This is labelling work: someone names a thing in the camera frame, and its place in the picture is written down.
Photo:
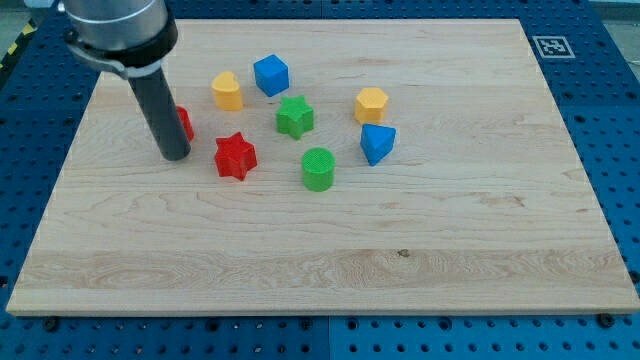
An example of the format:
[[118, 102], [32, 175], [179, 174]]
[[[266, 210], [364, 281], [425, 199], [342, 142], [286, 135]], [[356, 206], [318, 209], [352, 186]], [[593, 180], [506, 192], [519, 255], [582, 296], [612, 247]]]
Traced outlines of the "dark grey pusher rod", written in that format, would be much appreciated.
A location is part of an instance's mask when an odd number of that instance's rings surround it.
[[190, 141], [162, 69], [128, 82], [163, 158], [178, 161], [187, 157]]

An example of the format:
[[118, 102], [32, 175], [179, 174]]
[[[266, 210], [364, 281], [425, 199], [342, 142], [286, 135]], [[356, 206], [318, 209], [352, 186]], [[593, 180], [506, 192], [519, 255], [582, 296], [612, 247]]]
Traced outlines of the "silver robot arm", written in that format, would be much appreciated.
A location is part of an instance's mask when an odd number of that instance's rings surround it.
[[162, 60], [178, 40], [165, 1], [63, 0], [57, 11], [71, 22], [64, 41], [72, 55], [126, 80], [161, 155], [169, 161], [185, 158], [190, 141], [162, 70]]

